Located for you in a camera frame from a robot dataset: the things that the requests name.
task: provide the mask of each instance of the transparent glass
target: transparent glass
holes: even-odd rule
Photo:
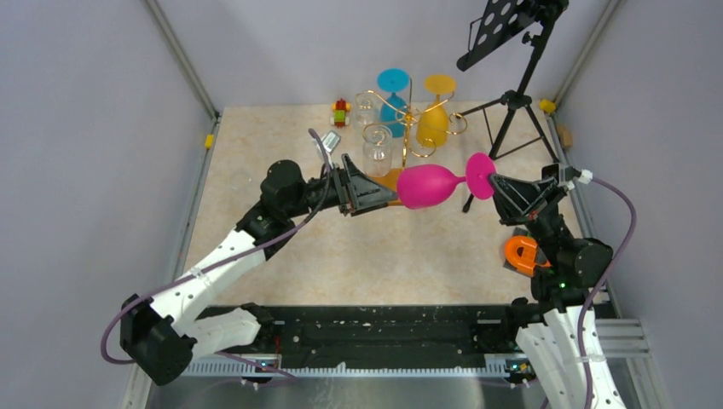
[[[354,129],[358,135],[363,135],[364,127],[379,122],[379,108],[371,95],[360,94],[354,104]]]
[[[383,125],[369,125],[363,132],[363,169],[368,176],[386,176],[391,170],[391,131]]]

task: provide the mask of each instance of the toy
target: toy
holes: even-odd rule
[[[349,124],[349,111],[351,111],[351,104],[344,98],[339,98],[338,101],[332,104],[334,114],[329,119],[329,122],[337,128],[343,128]]]

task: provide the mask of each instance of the floor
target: floor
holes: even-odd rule
[[[479,104],[453,101],[447,111]],[[542,112],[535,112],[547,130]],[[329,105],[230,107],[224,111],[186,268],[223,240],[257,202],[259,184],[274,161],[292,159],[301,166],[304,178],[318,176],[321,161],[307,129],[323,135],[330,129],[330,114]],[[493,135],[505,114],[504,107],[488,110]],[[483,114],[472,114],[468,121],[464,134],[450,136],[430,158],[409,155],[408,166],[438,163],[461,174],[473,153],[490,148]],[[338,162],[341,153],[348,153],[361,167],[361,136],[351,127],[339,133],[342,142],[332,160]],[[501,151],[534,137],[532,123],[519,112]],[[544,145],[536,142],[495,164],[499,173],[534,180],[539,178],[540,168],[550,163]],[[502,267],[502,246],[512,228],[499,224],[489,200],[476,201],[471,211],[463,214],[460,209],[468,194],[466,186],[459,185],[449,200],[425,210],[389,207],[354,218],[343,217],[336,210],[323,211],[282,251],[246,273],[215,303],[464,304],[531,299],[529,279]],[[568,199],[561,211],[578,236]]]

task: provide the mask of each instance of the wooden base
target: wooden base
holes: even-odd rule
[[[372,177],[376,182],[381,183],[385,187],[388,187],[389,189],[396,192],[396,181],[399,180],[399,175],[402,173],[402,168],[391,168],[389,173],[386,174],[386,176],[382,177]],[[401,206],[402,202],[397,200],[392,200],[389,202],[389,206]]]

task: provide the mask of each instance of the cable connector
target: cable connector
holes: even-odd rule
[[[583,169],[580,173],[580,176],[577,178],[580,183],[585,183],[587,185],[593,181],[593,173],[590,170]]]

